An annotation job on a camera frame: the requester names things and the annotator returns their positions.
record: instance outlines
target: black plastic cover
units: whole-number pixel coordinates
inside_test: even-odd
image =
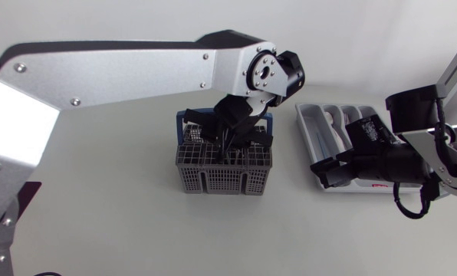
[[[441,95],[443,95],[441,86],[429,85],[386,98],[386,108],[392,120],[392,131],[403,133],[434,127],[438,122],[436,99]]]

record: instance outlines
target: basket handle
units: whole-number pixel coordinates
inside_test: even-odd
[[[214,114],[213,108],[198,108],[194,109],[194,111],[200,113],[211,113]],[[182,119],[184,119],[184,114],[186,114],[185,110],[181,110],[177,112],[176,115],[176,128],[177,128],[177,143],[178,145],[182,145],[184,143],[184,137],[182,136]],[[268,131],[269,135],[273,135],[273,114],[267,112],[261,119],[266,120],[266,130]]]

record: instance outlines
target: black cable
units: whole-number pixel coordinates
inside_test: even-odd
[[[436,153],[443,165],[445,165],[446,169],[449,171],[449,174],[457,176],[455,163],[452,161],[452,157],[449,154],[449,148],[446,144],[448,137],[445,135],[445,114],[443,113],[443,102],[440,98],[436,99],[436,110],[439,120],[435,126]]]
[[[35,276],[61,276],[56,272],[44,272],[40,274],[36,274]]]
[[[393,188],[394,202],[396,202],[397,208],[399,208],[399,210],[406,217],[408,217],[410,219],[420,219],[428,213],[430,201],[428,199],[425,199],[422,189],[421,189],[421,206],[422,206],[422,208],[419,213],[415,213],[415,212],[411,212],[410,210],[406,209],[406,207],[404,207],[403,204],[400,202],[399,187],[400,187],[400,182],[395,182],[394,188]]]

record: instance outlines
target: gray plastic basket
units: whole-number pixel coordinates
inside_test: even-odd
[[[271,168],[271,147],[253,143],[247,149],[231,149],[224,163],[218,164],[218,148],[201,138],[201,129],[199,125],[187,124],[183,143],[177,147],[176,165],[184,191],[262,195]],[[266,131],[263,126],[256,126],[256,130]]]

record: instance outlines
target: white table surface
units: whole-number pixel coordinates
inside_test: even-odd
[[[15,275],[457,275],[457,198],[413,221],[390,194],[325,193],[294,104],[384,99],[305,87],[274,114],[263,196],[188,195],[174,164],[177,110],[213,107],[204,91],[62,113],[17,225]],[[403,195],[419,209],[418,195]]]

